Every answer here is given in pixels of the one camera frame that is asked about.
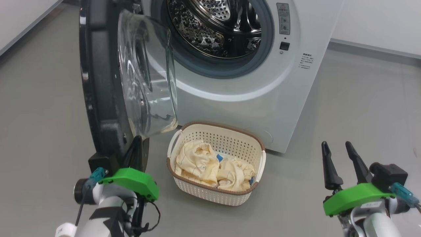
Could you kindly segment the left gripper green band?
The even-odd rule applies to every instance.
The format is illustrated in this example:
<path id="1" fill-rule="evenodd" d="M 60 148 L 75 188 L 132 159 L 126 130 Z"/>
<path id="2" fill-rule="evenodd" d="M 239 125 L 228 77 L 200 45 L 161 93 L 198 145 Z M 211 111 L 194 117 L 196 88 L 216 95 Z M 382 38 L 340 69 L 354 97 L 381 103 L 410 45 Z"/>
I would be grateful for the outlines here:
<path id="1" fill-rule="evenodd" d="M 142 138 L 135 136 L 123 156 L 122 168 L 110 177 L 104 177 L 100 184 L 116 184 L 154 202 L 159 199 L 160 190 L 153 177 L 143 172 Z"/>

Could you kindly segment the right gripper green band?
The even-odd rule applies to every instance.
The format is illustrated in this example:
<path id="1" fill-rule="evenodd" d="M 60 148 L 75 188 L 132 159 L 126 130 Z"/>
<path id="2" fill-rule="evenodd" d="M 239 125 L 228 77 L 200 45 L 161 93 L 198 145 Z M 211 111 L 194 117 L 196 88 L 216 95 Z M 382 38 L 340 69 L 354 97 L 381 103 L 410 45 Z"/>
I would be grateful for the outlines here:
<path id="1" fill-rule="evenodd" d="M 337 174 L 331 159 L 331 150 L 326 141 L 323 141 L 321 144 L 325 188 L 331 191 L 339 191 L 324 201 L 323 209 L 326 216 L 339 215 L 344 211 L 361 206 L 365 203 L 376 201 L 379 198 L 396 196 L 392 192 L 383 192 L 374 186 L 371 183 L 373 175 L 353 147 L 353 144 L 350 141 L 346 141 L 345 146 L 349 159 L 352 161 L 354 166 L 357 177 L 357 185 L 341 190 L 343 180 Z"/>

